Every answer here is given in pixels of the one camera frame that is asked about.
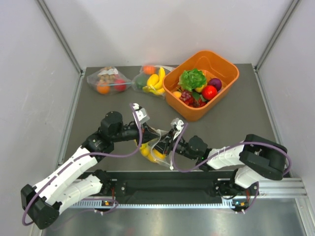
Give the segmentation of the polka dot zip bag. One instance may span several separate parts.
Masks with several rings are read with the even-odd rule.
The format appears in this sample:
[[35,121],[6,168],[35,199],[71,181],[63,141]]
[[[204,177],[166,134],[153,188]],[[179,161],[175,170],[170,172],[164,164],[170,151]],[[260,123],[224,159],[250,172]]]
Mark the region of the polka dot zip bag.
[[162,140],[166,138],[166,135],[167,132],[164,130],[154,128],[146,130],[139,152],[150,162],[165,166],[172,171],[174,166],[171,154],[165,154],[162,147],[164,145]]

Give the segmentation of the fake red tomato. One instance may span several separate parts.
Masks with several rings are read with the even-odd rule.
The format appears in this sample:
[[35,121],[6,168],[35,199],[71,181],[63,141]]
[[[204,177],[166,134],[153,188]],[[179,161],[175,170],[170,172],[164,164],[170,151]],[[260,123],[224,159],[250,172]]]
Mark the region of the fake red tomato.
[[210,101],[217,95],[217,93],[218,91],[214,86],[205,86],[201,94],[203,98]]

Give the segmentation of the fake yellow banana bunch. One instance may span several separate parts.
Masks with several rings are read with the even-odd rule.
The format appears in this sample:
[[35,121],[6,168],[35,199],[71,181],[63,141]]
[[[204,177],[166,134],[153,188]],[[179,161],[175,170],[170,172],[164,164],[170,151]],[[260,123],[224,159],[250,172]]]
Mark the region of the fake yellow banana bunch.
[[148,144],[142,144],[140,147],[140,153],[153,163],[157,163],[160,160],[165,160],[166,155],[160,153],[156,149],[151,150],[151,147]]

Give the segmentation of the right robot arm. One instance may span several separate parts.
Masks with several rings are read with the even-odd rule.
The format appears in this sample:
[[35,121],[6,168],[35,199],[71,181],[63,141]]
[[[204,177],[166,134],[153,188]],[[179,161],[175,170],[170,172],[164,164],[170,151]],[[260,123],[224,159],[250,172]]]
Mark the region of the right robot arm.
[[230,190],[237,195],[261,180],[282,180],[291,167],[287,148],[254,134],[248,134],[240,143],[219,149],[209,148],[198,136],[186,141],[181,136],[163,135],[151,153],[158,161],[165,156],[173,159],[177,153],[195,160],[196,167],[203,171],[237,166],[229,183]]

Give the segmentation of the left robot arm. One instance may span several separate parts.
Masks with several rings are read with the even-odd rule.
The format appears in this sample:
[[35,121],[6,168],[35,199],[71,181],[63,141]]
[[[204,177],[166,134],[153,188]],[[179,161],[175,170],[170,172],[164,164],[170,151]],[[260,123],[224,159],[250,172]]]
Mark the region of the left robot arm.
[[46,229],[75,203],[88,196],[106,195],[111,191],[111,178],[102,170],[95,171],[81,182],[75,180],[105,157],[129,157],[129,154],[112,154],[115,143],[134,140],[140,148],[142,144],[161,137],[160,130],[146,123],[149,116],[144,108],[133,110],[132,114],[134,120],[124,124],[121,113],[107,113],[98,130],[66,162],[34,186],[27,184],[21,189],[23,225],[28,225],[26,217],[29,217],[39,229]]

